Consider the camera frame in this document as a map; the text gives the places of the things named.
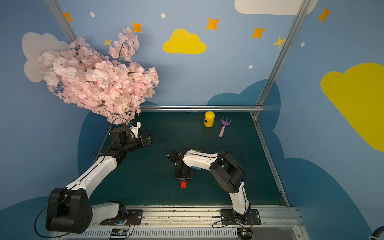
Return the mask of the red block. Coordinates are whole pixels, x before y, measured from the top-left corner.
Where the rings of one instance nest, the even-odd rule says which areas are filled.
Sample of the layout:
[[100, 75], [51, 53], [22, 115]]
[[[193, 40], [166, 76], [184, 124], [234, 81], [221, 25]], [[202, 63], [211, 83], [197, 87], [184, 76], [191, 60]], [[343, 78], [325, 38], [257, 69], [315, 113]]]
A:
[[185, 189], [185, 188], [187, 187], [187, 182], [181, 182], [180, 187], [181, 187], [182, 189]]

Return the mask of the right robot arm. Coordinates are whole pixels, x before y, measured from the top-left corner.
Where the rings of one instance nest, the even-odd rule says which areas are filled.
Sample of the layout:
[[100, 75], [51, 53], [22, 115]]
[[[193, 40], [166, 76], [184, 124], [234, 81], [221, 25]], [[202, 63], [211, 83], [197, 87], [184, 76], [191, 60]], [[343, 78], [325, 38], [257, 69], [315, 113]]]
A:
[[209, 171], [219, 186], [229, 193], [232, 209], [224, 211], [222, 224], [240, 223], [251, 220], [251, 205], [245, 191], [245, 169], [230, 152], [206, 154], [195, 150], [171, 150], [167, 158], [176, 166], [175, 179], [181, 183], [194, 179], [194, 169]]

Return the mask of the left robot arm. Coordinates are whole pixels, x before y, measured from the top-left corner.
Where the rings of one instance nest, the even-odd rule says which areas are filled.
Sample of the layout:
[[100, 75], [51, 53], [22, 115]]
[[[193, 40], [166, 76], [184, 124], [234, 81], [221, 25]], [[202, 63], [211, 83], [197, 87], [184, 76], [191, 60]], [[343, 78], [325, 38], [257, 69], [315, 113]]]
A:
[[64, 235], [81, 234], [94, 224], [134, 227], [140, 222], [130, 216], [123, 202], [91, 205], [90, 198], [128, 153], [151, 146], [158, 135], [140, 131], [140, 127], [136, 126], [115, 128], [110, 137], [109, 146], [101, 151], [88, 170], [66, 187], [51, 191], [46, 207], [47, 231], [62, 232]]

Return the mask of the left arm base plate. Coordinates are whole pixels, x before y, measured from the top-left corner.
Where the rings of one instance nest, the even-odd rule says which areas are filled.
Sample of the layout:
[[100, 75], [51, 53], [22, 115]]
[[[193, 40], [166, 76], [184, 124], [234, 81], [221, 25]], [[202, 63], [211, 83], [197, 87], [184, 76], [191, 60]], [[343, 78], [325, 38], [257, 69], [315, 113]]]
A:
[[139, 226], [142, 221], [143, 210], [127, 209], [119, 211], [118, 215], [112, 219], [103, 220], [101, 226]]

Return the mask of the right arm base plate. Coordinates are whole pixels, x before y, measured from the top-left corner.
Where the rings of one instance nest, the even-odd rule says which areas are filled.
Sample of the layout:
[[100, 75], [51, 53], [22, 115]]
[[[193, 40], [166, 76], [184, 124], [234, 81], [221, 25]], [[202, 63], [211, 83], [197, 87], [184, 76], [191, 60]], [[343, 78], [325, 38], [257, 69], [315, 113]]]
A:
[[234, 210], [221, 209], [221, 222], [222, 225], [261, 225], [261, 216], [257, 209], [249, 208], [244, 215], [240, 215]]

